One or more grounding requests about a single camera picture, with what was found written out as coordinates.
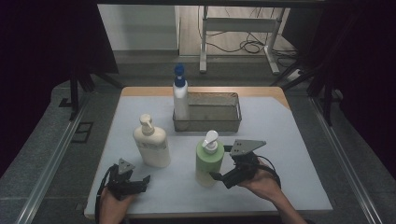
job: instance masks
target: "hand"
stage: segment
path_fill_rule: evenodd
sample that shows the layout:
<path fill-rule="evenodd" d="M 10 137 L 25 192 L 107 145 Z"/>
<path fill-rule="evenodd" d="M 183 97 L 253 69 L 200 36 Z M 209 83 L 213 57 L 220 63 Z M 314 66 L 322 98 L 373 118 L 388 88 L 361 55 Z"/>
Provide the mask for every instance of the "hand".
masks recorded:
<path fill-rule="evenodd" d="M 260 165 L 267 166 L 261 160 L 259 160 L 259 162 Z M 276 183 L 271 173 L 261 169 L 257 170 L 253 178 L 239 183 L 238 186 L 247 188 L 257 196 L 265 200 L 268 200 L 272 203 L 278 197 L 283 195 L 282 190 L 280 189 L 279 185 Z"/>
<path fill-rule="evenodd" d="M 100 202 L 100 224 L 119 224 L 125 217 L 129 205 L 137 197 L 137 194 L 129 195 L 124 200 L 117 200 L 111 192 L 104 188 Z"/>

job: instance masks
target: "bottle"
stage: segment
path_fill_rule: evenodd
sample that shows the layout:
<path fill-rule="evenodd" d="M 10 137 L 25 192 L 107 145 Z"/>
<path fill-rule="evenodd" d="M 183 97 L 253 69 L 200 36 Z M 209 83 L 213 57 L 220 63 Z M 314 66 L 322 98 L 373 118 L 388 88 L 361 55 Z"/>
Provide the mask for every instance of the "bottle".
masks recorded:
<path fill-rule="evenodd" d="M 178 63 L 175 67 L 175 81 L 173 84 L 175 120 L 189 120 L 188 83 L 184 78 L 184 66 Z"/>
<path fill-rule="evenodd" d="M 217 182 L 209 172 L 220 171 L 224 156 L 224 145 L 218 141 L 218 137 L 219 134 L 211 130 L 196 148 L 195 178 L 204 187 L 211 187 Z"/>
<path fill-rule="evenodd" d="M 134 140 L 145 164 L 166 167 L 171 162 L 164 129 L 152 125 L 151 116 L 140 116 L 142 126 L 134 130 Z"/>

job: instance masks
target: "blue pump head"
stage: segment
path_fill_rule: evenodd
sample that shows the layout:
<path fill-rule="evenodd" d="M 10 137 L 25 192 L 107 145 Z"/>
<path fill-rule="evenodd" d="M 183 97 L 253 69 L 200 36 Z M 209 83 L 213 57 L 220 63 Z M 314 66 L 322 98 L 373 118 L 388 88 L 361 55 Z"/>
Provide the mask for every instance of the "blue pump head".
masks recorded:
<path fill-rule="evenodd" d="M 182 63 L 178 63 L 175 67 L 175 86 L 184 87 L 186 85 L 186 79 L 183 76 L 184 66 Z"/>

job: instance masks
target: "person's right hand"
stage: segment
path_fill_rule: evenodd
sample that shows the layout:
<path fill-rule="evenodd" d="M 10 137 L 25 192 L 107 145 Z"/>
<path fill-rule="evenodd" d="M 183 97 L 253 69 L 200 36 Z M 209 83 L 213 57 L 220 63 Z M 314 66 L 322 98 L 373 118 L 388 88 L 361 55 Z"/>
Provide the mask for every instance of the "person's right hand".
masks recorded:
<path fill-rule="evenodd" d="M 259 162 L 260 165 L 267 166 L 261 160 Z M 257 196 L 272 203 L 279 196 L 283 196 L 282 190 L 271 173 L 261 169 L 257 170 L 253 178 L 239 183 L 238 186 L 247 188 Z"/>

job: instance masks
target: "cream pump head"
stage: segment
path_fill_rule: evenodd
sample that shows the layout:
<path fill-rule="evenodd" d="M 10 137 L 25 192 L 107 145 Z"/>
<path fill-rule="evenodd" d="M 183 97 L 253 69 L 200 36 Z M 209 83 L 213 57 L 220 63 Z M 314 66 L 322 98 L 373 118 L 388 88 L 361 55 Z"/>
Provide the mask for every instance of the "cream pump head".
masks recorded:
<path fill-rule="evenodd" d="M 205 152 L 208 154 L 214 154 L 218 150 L 218 140 L 219 134 L 214 130 L 210 130 L 206 134 L 206 138 L 202 143 L 202 147 L 205 149 Z"/>
<path fill-rule="evenodd" d="M 142 133 L 144 135 L 152 135 L 154 133 L 154 127 L 151 125 L 152 119 L 148 114 L 140 116 L 140 124 L 142 125 Z"/>

